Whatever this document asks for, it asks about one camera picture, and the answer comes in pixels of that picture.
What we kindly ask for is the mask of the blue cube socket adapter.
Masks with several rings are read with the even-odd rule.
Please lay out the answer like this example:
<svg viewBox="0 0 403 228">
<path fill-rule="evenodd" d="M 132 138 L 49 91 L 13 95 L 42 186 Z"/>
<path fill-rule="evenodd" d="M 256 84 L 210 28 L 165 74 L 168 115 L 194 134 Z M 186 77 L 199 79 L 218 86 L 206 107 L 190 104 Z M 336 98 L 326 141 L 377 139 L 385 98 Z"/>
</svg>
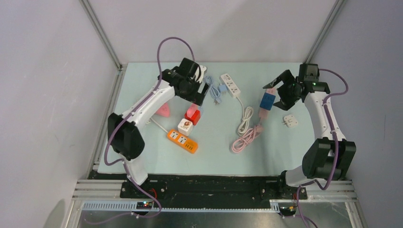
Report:
<svg viewBox="0 0 403 228">
<path fill-rule="evenodd" d="M 263 97 L 262 97 L 262 99 L 261 99 L 259 107 L 261 109 L 270 111 L 272 109 L 272 107 L 273 107 L 275 99 L 276 99 L 276 95 L 265 92 Z"/>
</svg>

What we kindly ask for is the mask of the red cube socket adapter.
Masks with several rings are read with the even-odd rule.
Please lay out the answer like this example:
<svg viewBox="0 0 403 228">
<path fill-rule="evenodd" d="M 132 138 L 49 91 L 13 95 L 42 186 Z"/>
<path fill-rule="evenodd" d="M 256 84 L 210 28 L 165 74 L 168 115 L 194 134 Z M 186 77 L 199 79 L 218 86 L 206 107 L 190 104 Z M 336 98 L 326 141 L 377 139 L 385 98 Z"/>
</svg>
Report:
<svg viewBox="0 0 403 228">
<path fill-rule="evenodd" d="M 193 125 L 197 125 L 201 118 L 201 112 L 199 110 L 193 110 L 191 113 L 189 110 L 184 114 L 186 120 L 192 122 Z"/>
</svg>

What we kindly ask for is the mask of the pink power strip with cable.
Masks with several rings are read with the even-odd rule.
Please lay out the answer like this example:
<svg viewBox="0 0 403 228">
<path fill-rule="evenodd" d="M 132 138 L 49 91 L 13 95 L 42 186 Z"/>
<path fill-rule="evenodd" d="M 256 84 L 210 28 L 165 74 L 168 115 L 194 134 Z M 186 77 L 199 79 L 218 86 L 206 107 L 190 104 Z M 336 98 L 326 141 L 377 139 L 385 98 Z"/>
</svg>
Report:
<svg viewBox="0 0 403 228">
<path fill-rule="evenodd" d="M 265 92 L 276 95 L 275 88 L 266 89 Z M 238 139 L 231 145 L 233 153 L 242 152 L 248 145 L 250 145 L 261 133 L 264 131 L 262 123 L 268 118 L 270 111 L 261 109 L 259 107 L 258 117 L 259 122 L 253 127 L 249 127 L 243 136 L 238 135 Z"/>
</svg>

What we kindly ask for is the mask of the white cube socket adapter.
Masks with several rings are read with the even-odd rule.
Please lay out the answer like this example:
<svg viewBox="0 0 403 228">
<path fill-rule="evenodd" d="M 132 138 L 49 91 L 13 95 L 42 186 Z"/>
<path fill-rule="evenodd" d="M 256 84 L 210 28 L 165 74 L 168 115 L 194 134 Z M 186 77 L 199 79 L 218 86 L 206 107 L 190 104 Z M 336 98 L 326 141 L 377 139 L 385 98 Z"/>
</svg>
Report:
<svg viewBox="0 0 403 228">
<path fill-rule="evenodd" d="M 178 124 L 178 126 L 177 126 L 179 133 L 181 133 L 181 134 L 183 134 L 183 135 L 185 135 L 185 136 L 189 136 L 189 135 L 191 134 L 191 132 L 192 132 L 192 130 L 193 130 L 193 127 L 194 127 L 194 126 L 193 126 L 192 121 L 187 120 L 187 119 L 185 119 L 185 118 L 183 118 L 183 119 L 179 122 L 179 124 Z"/>
</svg>

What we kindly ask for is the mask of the pink square plug adapter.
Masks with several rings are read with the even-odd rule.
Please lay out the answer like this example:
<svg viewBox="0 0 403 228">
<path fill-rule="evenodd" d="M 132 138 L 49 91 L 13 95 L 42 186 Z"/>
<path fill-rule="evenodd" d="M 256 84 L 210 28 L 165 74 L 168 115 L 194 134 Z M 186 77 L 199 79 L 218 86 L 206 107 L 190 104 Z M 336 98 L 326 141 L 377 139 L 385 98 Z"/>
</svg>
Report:
<svg viewBox="0 0 403 228">
<path fill-rule="evenodd" d="M 194 113 L 199 109 L 198 105 L 196 104 L 191 104 L 191 106 L 188 108 L 188 110 L 186 111 L 186 116 L 187 117 L 192 117 L 194 115 Z"/>
</svg>

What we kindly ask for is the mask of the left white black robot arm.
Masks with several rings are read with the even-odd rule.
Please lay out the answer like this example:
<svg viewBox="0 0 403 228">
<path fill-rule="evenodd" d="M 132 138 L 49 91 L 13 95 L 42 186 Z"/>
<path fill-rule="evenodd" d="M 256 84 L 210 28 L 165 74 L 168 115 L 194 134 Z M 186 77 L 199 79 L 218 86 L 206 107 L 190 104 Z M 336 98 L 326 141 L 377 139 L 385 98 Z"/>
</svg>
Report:
<svg viewBox="0 0 403 228">
<path fill-rule="evenodd" d="M 146 182 L 148 173 L 140 158 L 145 148 L 140 130 L 163 104 L 175 96 L 202 105 L 209 89 L 209 85 L 202 83 L 206 71 L 205 66 L 184 58 L 179 66 L 161 71 L 155 85 L 140 101 L 121 114 L 109 115 L 107 148 L 111 147 L 120 156 L 119 160 L 133 182 L 131 190 L 137 197 L 143 198 L 150 191 Z"/>
</svg>

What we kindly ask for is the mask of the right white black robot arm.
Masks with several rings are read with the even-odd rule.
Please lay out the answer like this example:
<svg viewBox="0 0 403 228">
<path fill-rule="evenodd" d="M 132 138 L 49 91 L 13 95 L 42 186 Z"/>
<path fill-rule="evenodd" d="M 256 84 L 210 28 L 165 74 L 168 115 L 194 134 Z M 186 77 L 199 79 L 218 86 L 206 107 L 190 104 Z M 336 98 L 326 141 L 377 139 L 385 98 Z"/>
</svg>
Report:
<svg viewBox="0 0 403 228">
<path fill-rule="evenodd" d="M 295 187 L 319 184 L 320 180 L 325 180 L 325 185 L 319 185 L 319 188 L 326 190 L 332 181 L 343 179 L 356 153 L 356 144 L 348 141 L 340 130 L 331 105 L 332 97 L 348 92 L 348 84 L 332 71 L 342 80 L 345 90 L 331 93 L 329 85 L 319 79 L 322 71 L 317 64 L 303 63 L 297 77 L 290 70 L 285 70 L 263 86 L 263 89 L 272 89 L 281 83 L 276 89 L 279 101 L 274 106 L 288 111 L 301 101 L 308 110 L 314 129 L 315 141 L 305 153 L 301 166 L 284 171 L 284 180 L 276 185 L 277 194 L 285 199 L 294 194 Z"/>
</svg>

